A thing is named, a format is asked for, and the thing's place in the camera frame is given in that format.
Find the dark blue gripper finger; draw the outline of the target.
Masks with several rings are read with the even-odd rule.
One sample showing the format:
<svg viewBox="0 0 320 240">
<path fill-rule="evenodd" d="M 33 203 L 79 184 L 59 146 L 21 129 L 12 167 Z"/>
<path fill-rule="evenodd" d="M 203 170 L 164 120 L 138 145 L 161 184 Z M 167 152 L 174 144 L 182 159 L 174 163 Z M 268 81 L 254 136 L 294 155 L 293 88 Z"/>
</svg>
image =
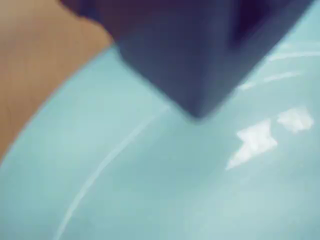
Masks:
<svg viewBox="0 0 320 240">
<path fill-rule="evenodd" d="M 102 26 L 120 57 L 194 118 L 208 116 L 313 0 L 63 0 Z"/>
</svg>

